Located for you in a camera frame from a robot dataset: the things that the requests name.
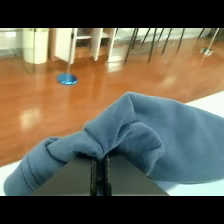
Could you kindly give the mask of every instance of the towel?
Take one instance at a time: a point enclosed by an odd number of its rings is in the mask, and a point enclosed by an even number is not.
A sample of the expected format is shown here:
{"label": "towel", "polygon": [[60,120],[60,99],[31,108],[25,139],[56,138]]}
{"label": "towel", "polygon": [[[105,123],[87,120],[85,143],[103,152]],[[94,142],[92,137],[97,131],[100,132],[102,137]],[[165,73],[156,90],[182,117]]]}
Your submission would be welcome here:
{"label": "towel", "polygon": [[155,181],[224,177],[224,119],[178,101],[127,92],[82,131],[40,142],[6,179],[6,195],[31,195],[78,153],[114,152]]}

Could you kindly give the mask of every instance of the round blue stand base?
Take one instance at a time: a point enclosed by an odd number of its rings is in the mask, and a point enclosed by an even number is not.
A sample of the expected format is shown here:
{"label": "round blue stand base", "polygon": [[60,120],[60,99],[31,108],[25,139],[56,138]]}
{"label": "round blue stand base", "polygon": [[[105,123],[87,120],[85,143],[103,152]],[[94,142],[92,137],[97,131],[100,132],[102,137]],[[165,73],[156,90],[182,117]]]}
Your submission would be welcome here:
{"label": "round blue stand base", "polygon": [[58,75],[57,80],[66,86],[72,86],[78,82],[78,78],[72,74],[60,74]]}

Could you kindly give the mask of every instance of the dark gray surface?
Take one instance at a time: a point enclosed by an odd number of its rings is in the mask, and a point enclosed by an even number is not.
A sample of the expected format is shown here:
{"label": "dark gray surface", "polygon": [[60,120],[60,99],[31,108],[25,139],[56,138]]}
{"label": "dark gray surface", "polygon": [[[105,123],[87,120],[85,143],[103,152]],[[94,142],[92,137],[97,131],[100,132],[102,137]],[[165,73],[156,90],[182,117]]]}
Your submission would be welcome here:
{"label": "dark gray surface", "polygon": [[168,196],[123,156],[109,157],[112,196]]}
{"label": "dark gray surface", "polygon": [[91,160],[74,158],[44,183],[33,196],[89,196]]}

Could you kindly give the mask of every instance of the gray-blue fabric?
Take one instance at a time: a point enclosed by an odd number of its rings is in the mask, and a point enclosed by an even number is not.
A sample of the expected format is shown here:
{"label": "gray-blue fabric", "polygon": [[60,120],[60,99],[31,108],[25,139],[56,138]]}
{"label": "gray-blue fabric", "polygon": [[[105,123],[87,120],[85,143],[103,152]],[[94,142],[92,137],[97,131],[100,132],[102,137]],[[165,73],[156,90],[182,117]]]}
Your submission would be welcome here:
{"label": "gray-blue fabric", "polygon": [[6,179],[4,191],[30,195],[76,153],[101,159],[111,150],[156,181],[218,180],[224,178],[224,119],[175,100],[128,92],[82,131],[40,142]]}

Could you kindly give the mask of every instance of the reddish-brown floor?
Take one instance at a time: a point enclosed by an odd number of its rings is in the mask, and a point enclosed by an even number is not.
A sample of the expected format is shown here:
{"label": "reddish-brown floor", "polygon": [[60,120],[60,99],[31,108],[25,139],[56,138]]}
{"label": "reddish-brown floor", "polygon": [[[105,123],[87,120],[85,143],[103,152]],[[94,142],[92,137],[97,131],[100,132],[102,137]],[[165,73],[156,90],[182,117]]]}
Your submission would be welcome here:
{"label": "reddish-brown floor", "polygon": [[189,102],[224,89],[224,46],[214,45],[210,57],[200,54],[204,40],[184,40],[179,53],[168,47],[146,56],[130,55],[122,63],[100,58],[76,60],[75,86],[56,81],[63,62],[24,67],[18,59],[0,60],[0,166],[21,159],[41,139],[80,130],[123,93],[133,91]]}

